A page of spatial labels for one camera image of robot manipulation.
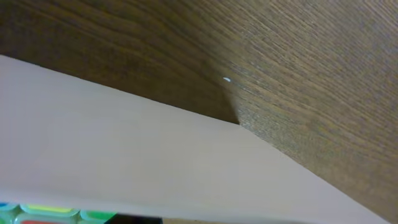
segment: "white plastic surface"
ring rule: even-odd
[[[238,125],[3,56],[0,149],[3,201],[241,223],[387,223]]]

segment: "wood grain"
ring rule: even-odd
[[[0,54],[239,120],[398,223],[398,1],[0,0],[0,35]]]

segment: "green sticker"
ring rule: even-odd
[[[90,216],[90,218],[95,218],[97,220],[109,220],[115,214],[116,212],[95,212],[95,211],[87,212],[87,215]]]

